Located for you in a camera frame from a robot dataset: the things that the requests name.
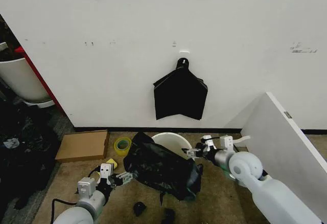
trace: black cloth pile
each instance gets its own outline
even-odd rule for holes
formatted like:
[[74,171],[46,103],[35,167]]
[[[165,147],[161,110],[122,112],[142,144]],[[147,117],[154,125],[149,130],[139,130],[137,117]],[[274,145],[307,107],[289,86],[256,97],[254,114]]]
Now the black cloth pile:
[[[29,197],[44,189],[55,165],[60,146],[57,135],[46,125],[43,109],[13,105],[0,100],[0,220],[7,203],[18,197],[15,207],[23,208]],[[15,148],[4,143],[19,142]]]
[[201,190],[202,165],[155,144],[142,132],[133,138],[124,167],[140,183],[178,200],[194,200]]

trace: black baseboard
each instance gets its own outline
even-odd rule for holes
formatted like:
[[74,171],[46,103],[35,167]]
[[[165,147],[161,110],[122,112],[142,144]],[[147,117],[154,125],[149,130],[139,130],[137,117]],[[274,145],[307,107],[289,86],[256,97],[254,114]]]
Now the black baseboard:
[[[75,127],[76,132],[108,130],[109,132],[179,132],[179,133],[240,133],[241,128],[156,128],[156,127]],[[302,129],[306,135],[327,135],[327,129]]]
[[327,135],[327,129],[301,129],[305,135]]

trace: white wall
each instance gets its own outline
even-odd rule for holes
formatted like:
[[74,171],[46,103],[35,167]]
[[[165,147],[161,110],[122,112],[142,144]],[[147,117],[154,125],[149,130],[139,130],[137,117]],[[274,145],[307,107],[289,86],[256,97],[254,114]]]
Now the white wall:
[[[301,128],[327,129],[327,0],[0,0],[0,13],[75,126],[240,128],[272,91]],[[203,118],[156,121],[152,83],[180,49],[208,86]]]

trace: red object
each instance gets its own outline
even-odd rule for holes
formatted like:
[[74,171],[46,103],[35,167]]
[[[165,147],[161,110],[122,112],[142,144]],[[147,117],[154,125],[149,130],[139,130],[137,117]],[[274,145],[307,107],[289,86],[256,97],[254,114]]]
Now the red object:
[[55,95],[51,92],[49,86],[46,84],[45,80],[42,78],[41,74],[38,72],[37,68],[32,63],[31,59],[28,57],[27,53],[22,48],[22,46],[20,46],[19,48],[15,49],[15,52],[22,54],[22,56],[26,59],[27,63],[30,65],[30,67],[34,71],[35,75],[40,80],[40,82],[42,83],[42,85],[45,88],[46,92],[49,94],[49,96],[54,101],[54,103],[56,104],[56,106],[65,114],[65,111],[62,109],[62,107],[59,104],[58,100],[56,99]]

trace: wall mark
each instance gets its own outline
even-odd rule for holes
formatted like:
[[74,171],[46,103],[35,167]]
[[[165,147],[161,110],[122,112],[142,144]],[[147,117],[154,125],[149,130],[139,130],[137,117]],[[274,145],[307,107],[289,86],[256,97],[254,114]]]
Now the wall mark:
[[317,53],[318,49],[303,47],[302,42],[294,42],[293,46],[290,47],[292,53],[308,53],[314,54]]

